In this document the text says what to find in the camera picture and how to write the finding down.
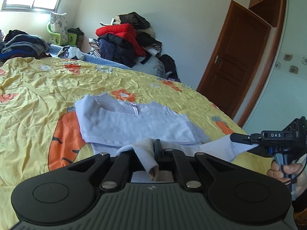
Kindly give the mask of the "stack of folded dark clothes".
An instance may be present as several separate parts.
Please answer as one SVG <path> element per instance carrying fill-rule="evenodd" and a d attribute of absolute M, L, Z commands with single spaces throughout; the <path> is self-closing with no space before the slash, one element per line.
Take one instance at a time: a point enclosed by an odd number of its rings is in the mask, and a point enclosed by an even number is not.
<path fill-rule="evenodd" d="M 21 30 L 9 30 L 1 40 L 1 61 L 15 57 L 45 58 L 49 45 L 42 37 Z"/>

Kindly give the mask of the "white crumpled garment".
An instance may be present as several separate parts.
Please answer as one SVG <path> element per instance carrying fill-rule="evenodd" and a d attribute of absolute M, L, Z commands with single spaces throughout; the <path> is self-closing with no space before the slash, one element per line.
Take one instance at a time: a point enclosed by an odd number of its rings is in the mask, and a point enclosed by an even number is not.
<path fill-rule="evenodd" d="M 62 59 L 73 59 L 73 60 L 83 60 L 84 55 L 80 49 L 72 46 L 64 46 L 57 53 L 57 57 Z"/>

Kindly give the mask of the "light lavender long-sleeve shirt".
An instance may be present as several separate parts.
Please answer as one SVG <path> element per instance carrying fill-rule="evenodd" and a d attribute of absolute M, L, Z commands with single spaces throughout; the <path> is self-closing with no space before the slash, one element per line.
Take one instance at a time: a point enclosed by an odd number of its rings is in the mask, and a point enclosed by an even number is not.
<path fill-rule="evenodd" d="M 74 106 L 82 139 L 95 154 L 108 152 L 118 156 L 133 150 L 151 180 L 159 179 L 153 149 L 156 139 L 161 141 L 163 149 L 178 149 L 187 156 L 204 152 L 229 162 L 256 147 L 256 144 L 232 142 L 229 135 L 211 141 L 187 115 L 156 102 L 135 104 L 104 93 L 86 95 Z"/>

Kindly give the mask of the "yellow carrot-print bed quilt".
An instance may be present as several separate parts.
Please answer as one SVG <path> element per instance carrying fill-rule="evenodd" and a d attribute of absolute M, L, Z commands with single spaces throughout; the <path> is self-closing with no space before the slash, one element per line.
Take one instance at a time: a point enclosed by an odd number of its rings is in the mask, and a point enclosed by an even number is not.
<path fill-rule="evenodd" d="M 1 66 L 1 229 L 18 222 L 10 197 L 22 181 L 93 155 L 74 104 L 106 94 L 121 105 L 159 104 L 185 114 L 214 141 L 243 130 L 187 85 L 131 70 L 58 58 L 17 57 Z"/>

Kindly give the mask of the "pile of red and navy jackets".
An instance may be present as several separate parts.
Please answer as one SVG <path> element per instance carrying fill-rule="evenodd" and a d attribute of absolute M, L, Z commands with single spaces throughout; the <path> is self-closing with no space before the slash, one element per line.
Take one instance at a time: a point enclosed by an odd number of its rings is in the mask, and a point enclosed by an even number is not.
<path fill-rule="evenodd" d="M 101 24 L 96 36 L 88 39 L 90 54 L 127 67 L 134 67 L 138 57 L 144 64 L 162 50 L 149 21 L 136 12 L 117 15 L 111 24 Z"/>

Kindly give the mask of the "brown wooden door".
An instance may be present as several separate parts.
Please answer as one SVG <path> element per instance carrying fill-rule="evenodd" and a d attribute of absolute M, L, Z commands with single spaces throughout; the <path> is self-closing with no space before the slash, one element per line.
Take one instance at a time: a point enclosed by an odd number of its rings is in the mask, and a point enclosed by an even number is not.
<path fill-rule="evenodd" d="M 261 62 L 271 26 L 231 1 L 197 91 L 230 118 L 240 108 Z"/>

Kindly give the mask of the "black bag by wall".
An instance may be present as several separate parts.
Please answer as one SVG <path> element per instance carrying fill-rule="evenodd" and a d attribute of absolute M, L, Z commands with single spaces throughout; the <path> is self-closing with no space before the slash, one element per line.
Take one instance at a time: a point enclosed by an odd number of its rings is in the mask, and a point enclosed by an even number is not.
<path fill-rule="evenodd" d="M 164 65 L 164 69 L 165 69 L 165 79 L 166 80 L 172 80 L 172 81 L 176 81 L 176 82 L 181 82 L 178 74 L 177 74 L 177 70 L 176 70 L 176 65 L 175 65 L 175 61 L 174 59 L 169 56 L 169 55 L 162 55 L 159 60 L 162 62 L 162 64 Z"/>

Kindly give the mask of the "sliding wardrobe door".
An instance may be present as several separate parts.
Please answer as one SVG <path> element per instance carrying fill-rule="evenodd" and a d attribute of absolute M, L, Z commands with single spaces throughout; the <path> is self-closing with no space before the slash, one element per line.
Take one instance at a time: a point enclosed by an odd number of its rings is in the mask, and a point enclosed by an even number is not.
<path fill-rule="evenodd" d="M 301 116 L 306 116 L 306 0 L 287 0 L 275 64 L 243 129 L 282 130 Z"/>

